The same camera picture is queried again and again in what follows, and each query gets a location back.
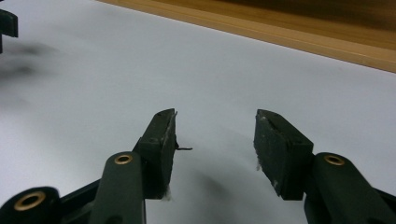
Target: black object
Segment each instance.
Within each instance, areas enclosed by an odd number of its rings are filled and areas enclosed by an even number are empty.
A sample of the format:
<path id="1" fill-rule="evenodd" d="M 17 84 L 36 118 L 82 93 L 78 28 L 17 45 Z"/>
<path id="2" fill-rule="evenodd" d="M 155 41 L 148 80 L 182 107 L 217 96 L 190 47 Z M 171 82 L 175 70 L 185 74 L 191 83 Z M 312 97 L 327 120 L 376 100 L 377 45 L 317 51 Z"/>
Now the black object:
<path id="1" fill-rule="evenodd" d="M 178 149 L 175 118 L 175 109 L 157 113 L 132 152 L 111 156 L 101 179 L 62 199 L 48 187 L 14 196 L 1 207 L 0 223 L 146 223 L 145 199 L 161 199 L 169 186 Z"/>
<path id="2" fill-rule="evenodd" d="M 18 37 L 18 17 L 0 9 L 0 53 L 3 52 L 2 35 Z"/>
<path id="3" fill-rule="evenodd" d="M 260 165 L 284 200 L 301 200 L 310 224 L 395 224 L 396 199 L 374 189 L 351 161 L 312 154 L 313 144 L 280 115 L 258 110 Z"/>

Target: wooden board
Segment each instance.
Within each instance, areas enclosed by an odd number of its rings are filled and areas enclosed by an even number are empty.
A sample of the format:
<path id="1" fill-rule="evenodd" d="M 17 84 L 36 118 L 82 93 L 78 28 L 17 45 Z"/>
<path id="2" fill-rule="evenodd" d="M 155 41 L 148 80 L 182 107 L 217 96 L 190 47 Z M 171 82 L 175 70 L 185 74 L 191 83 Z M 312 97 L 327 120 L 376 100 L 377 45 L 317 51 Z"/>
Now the wooden board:
<path id="1" fill-rule="evenodd" d="M 396 73 L 393 0 L 100 0 Z"/>

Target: white surface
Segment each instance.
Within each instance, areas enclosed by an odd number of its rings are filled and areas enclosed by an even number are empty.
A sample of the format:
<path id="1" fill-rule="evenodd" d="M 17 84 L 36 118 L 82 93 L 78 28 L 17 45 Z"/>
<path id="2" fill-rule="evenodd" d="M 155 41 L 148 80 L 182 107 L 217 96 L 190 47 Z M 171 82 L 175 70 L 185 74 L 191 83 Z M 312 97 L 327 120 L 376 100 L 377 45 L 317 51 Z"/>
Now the white surface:
<path id="1" fill-rule="evenodd" d="M 148 223 L 306 223 L 283 202 L 253 148 L 258 108 L 351 159 L 396 194 L 396 76 L 89 0 L 12 0 L 20 38 L 0 55 L 0 204 L 99 178 L 152 116 L 174 107 L 172 201 L 148 201 Z"/>

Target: wooden edge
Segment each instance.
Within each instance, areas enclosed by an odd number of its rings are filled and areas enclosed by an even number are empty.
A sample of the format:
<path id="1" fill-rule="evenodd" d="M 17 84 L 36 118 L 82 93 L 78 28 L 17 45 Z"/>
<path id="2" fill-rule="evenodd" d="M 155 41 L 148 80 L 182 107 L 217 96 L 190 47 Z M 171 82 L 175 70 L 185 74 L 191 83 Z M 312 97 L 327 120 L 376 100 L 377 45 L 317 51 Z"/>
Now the wooden edge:
<path id="1" fill-rule="evenodd" d="M 396 73 L 396 51 L 151 0 L 99 0 L 166 18 Z"/>

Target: wooden floor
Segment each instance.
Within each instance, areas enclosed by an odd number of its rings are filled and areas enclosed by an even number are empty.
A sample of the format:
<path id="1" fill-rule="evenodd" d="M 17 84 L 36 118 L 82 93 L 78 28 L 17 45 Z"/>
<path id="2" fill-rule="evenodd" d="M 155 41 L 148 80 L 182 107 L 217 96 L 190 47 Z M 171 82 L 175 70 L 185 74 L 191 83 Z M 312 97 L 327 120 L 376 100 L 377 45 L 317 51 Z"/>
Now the wooden floor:
<path id="1" fill-rule="evenodd" d="M 100 0 L 396 73 L 393 0 Z"/>

